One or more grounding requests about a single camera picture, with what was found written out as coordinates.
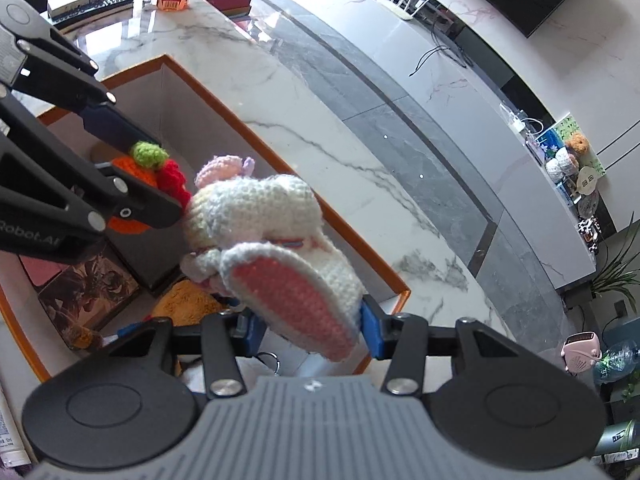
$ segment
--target gray stone floor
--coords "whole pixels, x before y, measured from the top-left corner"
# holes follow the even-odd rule
[[[580,330],[510,215],[449,136],[354,45],[290,0],[253,0],[249,34],[309,88],[395,175],[467,264],[517,340],[552,361]],[[497,224],[487,247],[487,226]]]

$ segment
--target brown teddy bear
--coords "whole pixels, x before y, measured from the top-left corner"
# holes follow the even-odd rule
[[[589,141],[580,132],[574,132],[572,136],[564,142],[564,145],[575,152],[576,155],[584,155],[589,151]]]

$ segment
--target crocheted carrot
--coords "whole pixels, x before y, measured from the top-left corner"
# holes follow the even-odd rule
[[[160,146],[150,142],[137,142],[129,155],[114,158],[111,163],[148,186],[155,187],[175,198],[180,202],[183,211],[187,207],[191,199],[191,193],[184,187],[187,179],[180,171],[178,164],[169,159],[169,154]],[[116,216],[111,217],[108,226],[123,234],[140,234],[149,229],[148,225],[137,220]]]

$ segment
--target pink bunny ear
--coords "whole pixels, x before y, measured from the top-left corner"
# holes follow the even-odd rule
[[[219,180],[229,180],[242,175],[242,158],[235,155],[216,156],[204,165],[204,168],[196,175],[195,185],[202,189]]]
[[[358,327],[322,277],[292,251],[238,244],[223,253],[220,274],[242,303],[300,348],[340,362],[356,345]]]
[[[255,168],[255,160],[248,156],[242,164],[242,176],[252,176]]]

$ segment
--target black cable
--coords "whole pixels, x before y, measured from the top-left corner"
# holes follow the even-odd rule
[[[442,47],[440,52],[443,53],[444,56],[447,56],[450,60],[452,60],[454,63],[457,63],[462,68],[468,68],[469,65],[473,64],[473,61],[471,61],[471,58],[466,54],[466,52],[462,49],[462,47],[459,46],[455,41],[454,41],[454,44],[459,49],[460,55],[456,56],[456,57],[453,57],[453,56],[450,56],[446,52],[446,50],[449,50],[450,52],[455,54],[455,51],[453,49],[451,49],[448,46],[442,44],[442,42],[436,36],[436,22],[437,21],[438,21],[438,18],[436,17],[433,20],[433,23],[431,23],[431,39],[433,40],[433,43],[435,43],[437,46],[441,46]]]
[[[422,68],[422,66],[424,65],[424,63],[427,61],[427,59],[430,58],[431,54],[435,54],[437,50],[441,49],[442,47],[436,46],[434,48],[431,48],[429,50],[427,50],[427,52],[425,52],[424,54],[422,54],[420,56],[420,59],[418,60],[418,64],[415,66],[415,70],[413,72],[411,72],[409,74],[409,77],[411,77],[412,75],[414,75],[416,72],[418,72],[418,70],[420,70]]]
[[[580,332],[584,332],[584,309],[582,308],[581,305],[578,305],[578,308],[580,309],[580,312],[582,313],[582,328],[580,329]]]
[[[617,320],[619,318],[620,318],[620,316],[616,316],[615,318],[609,320],[609,322],[602,329],[602,342],[604,343],[604,346],[606,346],[607,348],[609,348],[609,345],[606,343],[606,341],[604,341],[604,331],[607,329],[607,326],[609,326],[609,323],[611,323],[612,321],[615,321],[615,320]]]

